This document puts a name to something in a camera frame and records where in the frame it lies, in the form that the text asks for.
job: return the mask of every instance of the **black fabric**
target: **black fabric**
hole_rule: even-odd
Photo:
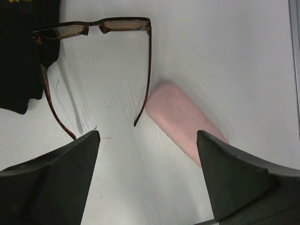
[[[43,88],[31,32],[59,23],[60,0],[0,1],[0,108],[25,114],[30,98],[41,99]],[[44,66],[54,63],[60,43],[43,46]]]

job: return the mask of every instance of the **small debris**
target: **small debris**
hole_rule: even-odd
[[[57,84],[59,83],[60,81],[57,79]],[[56,90],[57,90],[57,84],[56,84]]]

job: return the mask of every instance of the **white table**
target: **white table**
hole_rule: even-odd
[[[230,143],[300,169],[300,142],[288,2],[282,0],[73,0],[61,21],[149,17],[151,92],[164,81],[182,88]],[[83,225],[193,225],[213,218],[201,168],[144,112],[145,32],[61,42],[49,69],[54,107],[77,136],[102,137]],[[45,97],[25,115],[0,110],[0,169],[71,139]]]

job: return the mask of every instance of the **tortoiseshell glasses frame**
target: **tortoiseshell glasses frame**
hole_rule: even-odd
[[[144,17],[115,17],[98,20],[95,22],[63,22],[56,26],[46,27],[40,30],[33,31],[32,35],[37,44],[37,54],[40,64],[40,76],[42,85],[45,91],[45,95],[49,104],[49,107],[59,125],[66,131],[74,140],[76,139],[75,134],[71,132],[59,119],[52,104],[47,68],[44,66],[45,53],[43,52],[43,44],[47,42],[59,41],[65,38],[71,38],[78,35],[87,36],[89,33],[90,26],[98,26],[103,34],[110,31],[146,31],[149,37],[149,55],[148,55],[148,80],[146,94],[142,108],[137,115],[134,126],[136,126],[148,98],[150,75],[151,75],[151,22],[149,18]]]

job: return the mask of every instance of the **glasses lens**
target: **glasses lens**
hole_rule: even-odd
[[[80,35],[83,31],[81,25],[71,25],[65,27],[56,27],[43,31],[43,36],[47,39],[62,39]]]
[[[104,26],[111,30],[139,30],[143,23],[139,21],[110,21],[105,22]]]

